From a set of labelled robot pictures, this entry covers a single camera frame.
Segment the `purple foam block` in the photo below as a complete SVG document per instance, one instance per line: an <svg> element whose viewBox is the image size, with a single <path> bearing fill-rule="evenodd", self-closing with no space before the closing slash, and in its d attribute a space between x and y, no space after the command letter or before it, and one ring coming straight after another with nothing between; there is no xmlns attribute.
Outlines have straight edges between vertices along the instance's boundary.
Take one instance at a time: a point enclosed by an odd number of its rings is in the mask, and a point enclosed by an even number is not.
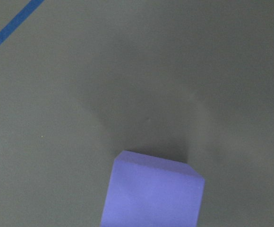
<svg viewBox="0 0 274 227"><path fill-rule="evenodd" d="M114 160L102 227L195 227L205 186L188 164L122 151Z"/></svg>

